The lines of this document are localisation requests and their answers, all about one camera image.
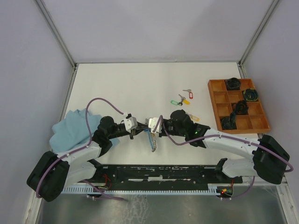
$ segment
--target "wall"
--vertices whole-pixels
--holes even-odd
[[[44,0],[74,60],[239,61],[272,0]]]
[[[298,62],[299,1],[284,0],[271,18],[247,63],[272,126],[270,132],[291,156],[294,172],[286,175],[299,208]]]
[[[3,1],[0,21],[0,218],[19,224],[26,180],[49,149],[71,66],[32,0]]]

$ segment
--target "key tag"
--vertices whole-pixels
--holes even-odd
[[[189,92],[189,98],[193,99],[193,93],[192,92]]]
[[[173,105],[175,105],[175,106],[177,106],[178,105],[178,102],[177,101],[175,101],[175,100],[172,100],[172,101],[170,101]]]

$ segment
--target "metal beam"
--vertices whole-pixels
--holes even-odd
[[[64,41],[62,40],[62,37],[59,33],[59,31],[57,30],[52,18],[50,17],[50,14],[46,8],[45,3],[43,2],[43,0],[33,0],[36,3],[36,6],[38,7],[38,9],[41,11],[42,16],[44,17],[45,21],[48,24],[48,27],[50,28],[52,34],[54,35],[55,39],[57,40],[58,44],[60,45],[60,47],[62,48],[65,56],[67,57],[68,61],[70,62],[70,64],[72,65],[73,68],[76,67],[76,63],[74,62],[70,52],[68,51]]]
[[[281,0],[274,0],[270,7],[268,8],[266,15],[264,16],[262,22],[260,23],[260,25],[258,26],[256,32],[254,33],[253,37],[251,38],[247,48],[245,49],[239,64],[240,65],[244,65],[248,59],[249,54],[251,53],[252,49],[254,48],[257,40],[259,39],[259,37],[261,36],[261,33],[263,32],[263,30],[265,29],[266,25],[268,24],[270,18],[272,17],[275,9],[277,8],[277,6],[279,5]]]

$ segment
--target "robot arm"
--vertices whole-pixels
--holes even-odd
[[[57,159],[67,155],[57,162],[47,174],[39,190],[40,196],[48,202],[52,201],[61,193],[63,188],[81,180],[90,179],[95,175],[102,175],[101,168],[103,166],[95,159],[107,153],[111,148],[110,139],[126,135],[133,139],[134,135],[146,129],[159,133],[159,137],[182,136],[185,137],[186,143],[184,144],[190,143],[194,147],[220,149],[244,157],[244,159],[238,160],[221,159],[215,171],[222,175],[230,178],[258,175],[268,182],[281,183],[286,164],[258,147],[266,147],[289,161],[290,157],[287,152],[271,136],[264,135],[258,140],[222,133],[208,126],[193,123],[183,110],[174,111],[170,119],[163,119],[162,122],[158,122],[158,120],[158,118],[151,118],[148,125],[145,125],[137,122],[136,118],[130,114],[126,114],[124,123],[116,124],[112,117],[103,117],[98,130],[93,135],[91,144],[87,148],[75,153],[72,152],[80,147],[59,154],[54,154],[51,151],[46,152],[30,174],[27,185],[36,191],[46,170]],[[245,143],[236,141],[236,139],[243,140]]]

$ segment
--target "green key tag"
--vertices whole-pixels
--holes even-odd
[[[177,106],[178,105],[178,102],[177,101],[175,101],[175,100],[172,100],[172,101],[170,101],[173,105],[175,105],[175,106]]]

